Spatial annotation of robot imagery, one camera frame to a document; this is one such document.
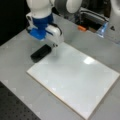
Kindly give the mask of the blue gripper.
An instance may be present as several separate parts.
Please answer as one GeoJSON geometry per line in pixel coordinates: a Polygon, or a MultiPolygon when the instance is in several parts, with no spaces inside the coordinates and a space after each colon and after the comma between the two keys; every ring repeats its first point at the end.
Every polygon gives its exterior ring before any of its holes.
{"type": "Polygon", "coordinates": [[[27,31],[34,38],[38,40],[48,39],[57,46],[64,41],[63,32],[54,23],[52,14],[44,18],[34,18],[31,13],[28,13],[26,18],[29,23],[27,31]]]}

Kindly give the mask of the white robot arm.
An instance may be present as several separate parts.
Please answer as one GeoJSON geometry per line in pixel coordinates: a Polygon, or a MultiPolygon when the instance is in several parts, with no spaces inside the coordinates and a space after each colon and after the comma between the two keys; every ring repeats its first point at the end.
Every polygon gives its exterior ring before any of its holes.
{"type": "Polygon", "coordinates": [[[76,13],[82,0],[26,0],[30,12],[26,15],[28,33],[38,40],[48,39],[55,45],[64,41],[61,28],[54,23],[52,8],[63,15],[76,13]]]}

